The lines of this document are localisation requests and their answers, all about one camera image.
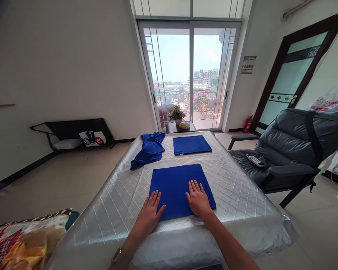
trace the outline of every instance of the pillow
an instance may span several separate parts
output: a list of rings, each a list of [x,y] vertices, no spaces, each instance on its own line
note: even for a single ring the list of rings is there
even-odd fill
[[[0,270],[43,269],[68,228],[72,208],[0,225]]]

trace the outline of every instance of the blue towel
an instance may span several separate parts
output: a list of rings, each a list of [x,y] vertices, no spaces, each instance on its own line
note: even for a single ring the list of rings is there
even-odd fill
[[[211,152],[203,135],[173,138],[174,155]]]
[[[136,155],[134,160],[130,162],[131,168],[136,169],[145,164],[159,161],[163,156],[165,149],[161,143],[164,140],[165,132],[155,132],[153,134],[142,134],[143,145],[141,151]]]
[[[189,193],[188,182],[190,180],[197,180],[198,184],[202,184],[210,207],[212,209],[217,207],[200,164],[154,169],[149,194],[155,190],[161,191],[158,211],[164,204],[166,205],[165,211],[160,217],[161,221],[194,214],[185,196],[186,192]]]

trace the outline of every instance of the black leather armchair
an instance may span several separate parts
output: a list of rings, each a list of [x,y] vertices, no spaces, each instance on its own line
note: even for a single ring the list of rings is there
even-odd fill
[[[253,139],[258,140],[254,150],[232,150],[236,141]],[[280,203],[283,208],[303,188],[315,185],[319,164],[337,150],[338,116],[298,109],[281,111],[260,137],[233,135],[228,148],[264,193],[291,190]],[[247,155],[254,155],[266,167],[253,165]]]

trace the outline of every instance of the small box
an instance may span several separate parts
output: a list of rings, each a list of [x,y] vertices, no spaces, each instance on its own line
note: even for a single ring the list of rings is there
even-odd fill
[[[188,123],[180,123],[179,127],[182,129],[190,129],[190,124]]]
[[[79,145],[81,145],[80,139],[66,139],[66,140],[62,140],[54,144],[55,148],[58,150],[74,149],[75,147],[78,147]]]

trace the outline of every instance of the poster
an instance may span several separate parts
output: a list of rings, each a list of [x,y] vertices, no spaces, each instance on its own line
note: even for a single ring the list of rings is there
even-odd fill
[[[246,55],[244,56],[243,65],[241,66],[240,74],[252,74],[254,62],[256,60],[256,55]]]

